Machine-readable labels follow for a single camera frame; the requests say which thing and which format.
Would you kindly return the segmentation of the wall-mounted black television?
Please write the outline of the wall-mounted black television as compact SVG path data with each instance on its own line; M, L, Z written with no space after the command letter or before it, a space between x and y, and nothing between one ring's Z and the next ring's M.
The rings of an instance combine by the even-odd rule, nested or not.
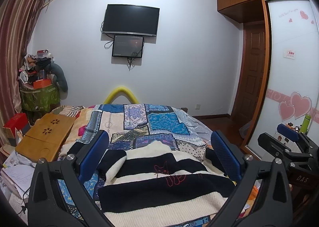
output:
M108 4L102 32L105 34L131 34L157 36L160 8L130 4Z

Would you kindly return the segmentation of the wooden lap desk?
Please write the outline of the wooden lap desk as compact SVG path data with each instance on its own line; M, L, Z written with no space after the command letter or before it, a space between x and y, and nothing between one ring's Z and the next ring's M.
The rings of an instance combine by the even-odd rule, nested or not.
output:
M15 151L33 162L40 158L52 162L56 160L74 122L74 117L47 113L30 128Z

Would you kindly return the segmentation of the white wardrobe sliding door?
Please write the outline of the white wardrobe sliding door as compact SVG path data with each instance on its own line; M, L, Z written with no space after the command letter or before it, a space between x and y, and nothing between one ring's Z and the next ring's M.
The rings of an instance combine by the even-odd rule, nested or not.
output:
M318 9L312 0L265 0L270 23L270 69L266 96L248 149L269 158L258 144L264 132L287 145L277 132L281 123L300 126L311 116L310 134L318 130Z

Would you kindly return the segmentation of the blue patchwork bedspread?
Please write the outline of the blue patchwork bedspread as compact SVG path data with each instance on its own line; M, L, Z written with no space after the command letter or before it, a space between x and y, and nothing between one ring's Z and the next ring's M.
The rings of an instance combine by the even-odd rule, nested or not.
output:
M102 104L82 108L76 115L71 132L59 153L60 158L77 153L100 130L104 130L109 136L106 151L132 150L160 141L200 161L209 161L229 178L211 146L211 130L181 109L154 104ZM97 168L84 183L93 201L95 187L99 182Z

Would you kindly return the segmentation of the orange box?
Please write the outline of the orange box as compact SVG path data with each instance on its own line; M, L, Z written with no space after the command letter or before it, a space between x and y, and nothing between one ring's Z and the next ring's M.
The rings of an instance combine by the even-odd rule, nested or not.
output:
M42 79L42 80L37 80L37 81L34 81L33 88L34 89L45 88L47 86L50 86L51 84L52 84L52 81L48 78Z

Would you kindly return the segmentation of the striped red curtain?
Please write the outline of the striped red curtain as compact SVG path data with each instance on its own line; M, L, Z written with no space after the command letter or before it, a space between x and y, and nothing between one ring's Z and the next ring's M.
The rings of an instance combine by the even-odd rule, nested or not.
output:
M4 0L1 5L1 126L22 111L18 70L45 0Z

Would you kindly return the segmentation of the black and white striped sweater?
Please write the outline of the black and white striped sweater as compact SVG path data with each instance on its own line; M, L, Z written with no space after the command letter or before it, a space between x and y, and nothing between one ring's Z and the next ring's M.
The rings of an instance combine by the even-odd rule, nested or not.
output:
M209 161L160 141L109 149L97 171L94 201L115 226L204 226L235 188Z

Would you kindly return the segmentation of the red box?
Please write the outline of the red box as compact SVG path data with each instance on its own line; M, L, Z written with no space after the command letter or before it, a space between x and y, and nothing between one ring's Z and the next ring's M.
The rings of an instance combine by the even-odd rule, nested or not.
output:
M25 113L17 113L3 125L4 132L9 138L15 136L15 129L22 130L28 124Z

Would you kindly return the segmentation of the green bottle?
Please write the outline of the green bottle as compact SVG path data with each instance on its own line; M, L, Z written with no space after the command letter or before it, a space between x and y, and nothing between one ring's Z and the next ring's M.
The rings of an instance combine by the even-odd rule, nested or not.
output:
M299 128L300 133L304 133L304 134L307 133L310 121L311 121L311 115L306 114L304 117L304 120Z

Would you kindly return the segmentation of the small black wall monitor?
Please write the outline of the small black wall monitor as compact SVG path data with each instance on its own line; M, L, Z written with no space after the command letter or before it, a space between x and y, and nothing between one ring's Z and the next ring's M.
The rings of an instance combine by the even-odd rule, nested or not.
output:
M144 37L115 35L112 47L112 57L141 58L143 47Z

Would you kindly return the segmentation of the brown wooden door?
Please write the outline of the brown wooden door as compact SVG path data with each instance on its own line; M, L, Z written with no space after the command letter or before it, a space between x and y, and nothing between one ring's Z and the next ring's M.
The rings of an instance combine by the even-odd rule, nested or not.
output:
M266 49L264 22L245 23L243 29L241 72L231 114L238 126L253 118L260 95Z

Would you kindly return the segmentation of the yellow foam tube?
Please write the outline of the yellow foam tube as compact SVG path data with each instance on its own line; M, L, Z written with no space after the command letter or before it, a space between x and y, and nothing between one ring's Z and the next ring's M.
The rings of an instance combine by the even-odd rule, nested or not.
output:
M131 104L139 103L136 96L128 88L120 86L111 91L103 104L111 104L119 96L125 96Z

